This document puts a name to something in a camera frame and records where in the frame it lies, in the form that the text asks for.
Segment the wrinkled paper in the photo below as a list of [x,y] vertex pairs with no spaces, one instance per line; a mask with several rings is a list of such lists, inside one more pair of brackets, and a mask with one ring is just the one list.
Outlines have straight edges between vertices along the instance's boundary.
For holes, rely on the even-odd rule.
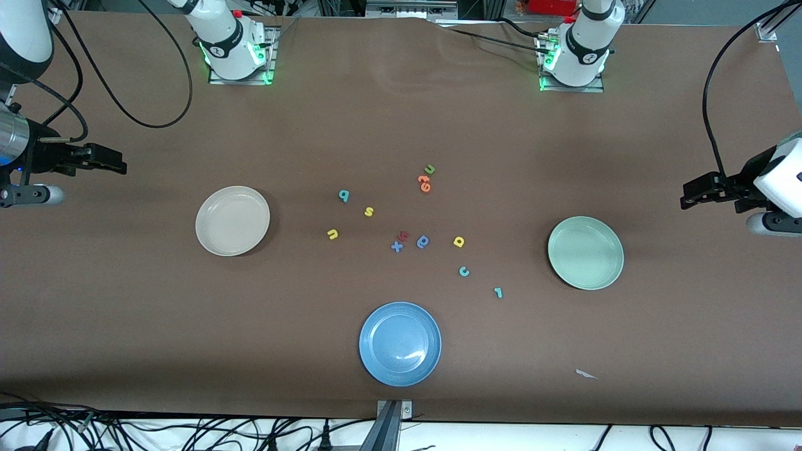
[[578,374],[579,376],[586,377],[586,378],[588,378],[588,379],[595,379],[595,380],[598,380],[598,378],[597,378],[596,376],[594,376],[594,375],[592,375],[592,374],[590,374],[590,373],[587,373],[587,372],[583,372],[582,370],[579,370],[579,369],[577,369],[577,374]]

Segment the plate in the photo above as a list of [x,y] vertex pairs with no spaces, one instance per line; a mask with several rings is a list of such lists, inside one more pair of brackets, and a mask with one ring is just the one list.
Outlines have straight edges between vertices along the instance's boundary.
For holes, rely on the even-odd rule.
[[270,225],[270,207],[255,189],[229,186],[209,196],[195,218],[195,234],[209,252],[233,257],[253,249]]
[[624,269],[624,247],[604,222],[587,216],[569,217],[549,237],[552,268],[569,285],[600,290],[615,282]]
[[376,309],[362,326],[359,355],[382,384],[409,387],[424,380],[440,360],[440,329],[423,308],[405,302]]

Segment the light green plate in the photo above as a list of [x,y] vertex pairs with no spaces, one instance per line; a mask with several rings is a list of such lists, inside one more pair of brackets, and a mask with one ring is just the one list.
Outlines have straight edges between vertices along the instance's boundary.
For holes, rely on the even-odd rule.
[[587,216],[569,217],[549,237],[552,268],[569,285],[600,290],[621,275],[624,248],[604,222]]

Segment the table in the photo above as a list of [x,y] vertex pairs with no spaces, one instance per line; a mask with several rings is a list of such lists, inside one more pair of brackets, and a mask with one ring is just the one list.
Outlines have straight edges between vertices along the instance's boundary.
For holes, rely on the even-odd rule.
[[[184,71],[151,18],[75,20],[134,114],[180,111]],[[802,242],[750,235],[732,205],[678,203],[683,183],[715,168],[701,91],[734,28],[624,26],[606,92],[572,95],[538,91],[526,51],[418,19],[300,19],[274,85],[209,86],[186,21],[164,20],[191,58],[186,118],[133,124],[82,59],[76,105],[128,175],[35,177],[62,186],[64,204],[0,212],[4,388],[158,412],[363,417],[409,398],[428,420],[802,420]],[[470,29],[526,43],[506,26]],[[74,72],[56,46],[42,80],[68,93]],[[15,99],[36,120],[57,107],[34,87]],[[749,35],[732,48],[711,120],[733,173],[798,129],[774,44]],[[68,113],[53,126],[78,131]],[[273,212],[239,258],[206,252],[193,228],[228,185],[258,189]],[[550,269],[549,231],[574,215],[622,240],[609,288],[578,291]],[[431,244],[396,254],[400,230]],[[439,366],[410,388],[373,380],[357,351],[364,319],[396,300],[443,333]]]

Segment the white plate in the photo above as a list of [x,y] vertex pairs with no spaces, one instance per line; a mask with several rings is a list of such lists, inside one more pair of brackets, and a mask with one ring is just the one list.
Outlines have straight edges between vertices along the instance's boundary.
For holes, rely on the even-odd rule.
[[600,290],[621,275],[624,248],[604,222],[575,216],[554,227],[549,237],[549,260],[568,284],[582,290]]
[[209,252],[233,257],[253,249],[270,225],[270,207],[255,189],[229,186],[209,196],[195,218],[195,234]]

